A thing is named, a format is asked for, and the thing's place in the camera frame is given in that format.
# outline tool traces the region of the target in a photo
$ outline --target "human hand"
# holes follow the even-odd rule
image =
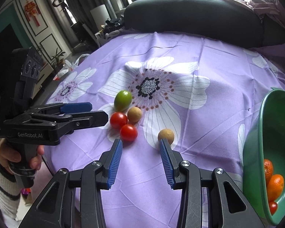
[[[42,158],[44,154],[44,146],[40,145],[37,148],[37,155],[29,161],[29,166],[32,169],[40,170]],[[11,162],[20,162],[21,155],[16,150],[12,149],[5,139],[0,141],[0,164],[11,174],[11,170],[8,167],[8,161]]]

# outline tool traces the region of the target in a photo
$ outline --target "camera lens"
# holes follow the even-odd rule
[[[37,72],[36,72],[36,77],[37,77],[37,78],[38,78],[39,74],[40,74],[40,68],[38,68],[38,69],[37,69]]]
[[[32,67],[32,70],[31,70],[31,76],[32,76],[32,77],[34,76],[34,74],[35,74],[35,72],[36,72],[36,67],[37,67],[36,64],[34,64],[34,66]]]
[[[31,62],[31,60],[29,60],[28,63],[26,64],[26,67],[25,67],[25,73],[26,74],[29,72],[31,65],[32,65],[32,62]]]

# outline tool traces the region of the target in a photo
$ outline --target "green fruit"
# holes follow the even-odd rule
[[[124,111],[132,101],[132,94],[129,91],[120,91],[114,99],[114,107],[117,112]]]

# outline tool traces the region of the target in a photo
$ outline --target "teal wall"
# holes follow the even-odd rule
[[[23,48],[33,46],[31,40],[23,28],[22,23],[20,22],[13,3],[0,14],[0,32],[6,28],[8,24],[11,24]]]

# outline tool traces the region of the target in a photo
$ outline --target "white cylinder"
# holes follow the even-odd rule
[[[96,8],[93,8],[90,12],[97,25],[98,30],[102,30],[101,25],[104,25],[106,20],[110,20],[107,8],[104,4],[102,4]]]

